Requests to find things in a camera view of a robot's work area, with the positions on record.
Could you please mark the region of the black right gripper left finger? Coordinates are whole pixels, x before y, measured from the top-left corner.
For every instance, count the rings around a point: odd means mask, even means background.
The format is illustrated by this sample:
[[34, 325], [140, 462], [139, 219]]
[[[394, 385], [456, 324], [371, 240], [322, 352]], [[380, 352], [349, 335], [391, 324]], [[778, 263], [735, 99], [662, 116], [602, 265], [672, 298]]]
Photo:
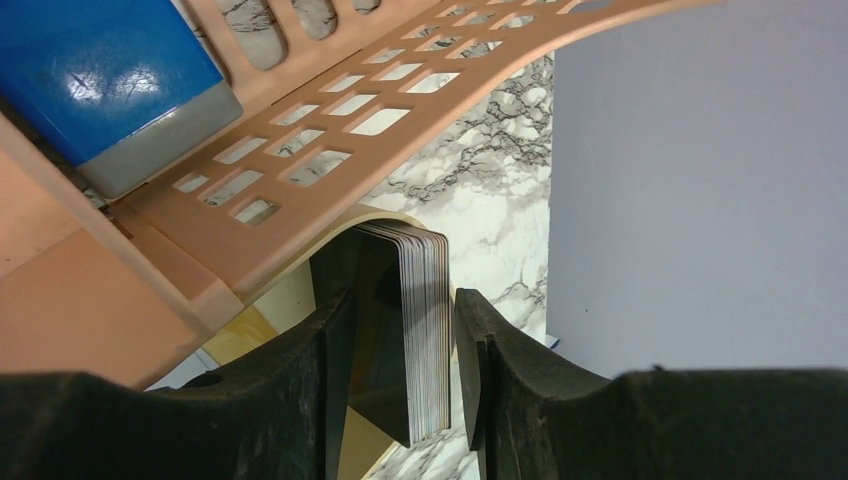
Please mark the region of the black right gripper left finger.
[[85, 372], [1, 378], [5, 479], [333, 479], [356, 302], [305, 320], [179, 389]]

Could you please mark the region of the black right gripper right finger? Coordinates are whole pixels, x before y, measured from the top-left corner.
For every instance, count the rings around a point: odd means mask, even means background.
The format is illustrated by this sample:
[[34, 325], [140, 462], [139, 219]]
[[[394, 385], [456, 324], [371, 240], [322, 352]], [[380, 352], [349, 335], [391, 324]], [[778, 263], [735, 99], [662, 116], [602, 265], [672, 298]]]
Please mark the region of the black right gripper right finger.
[[484, 479], [843, 479], [841, 369], [630, 371], [605, 379], [478, 291], [453, 320], [469, 447]]

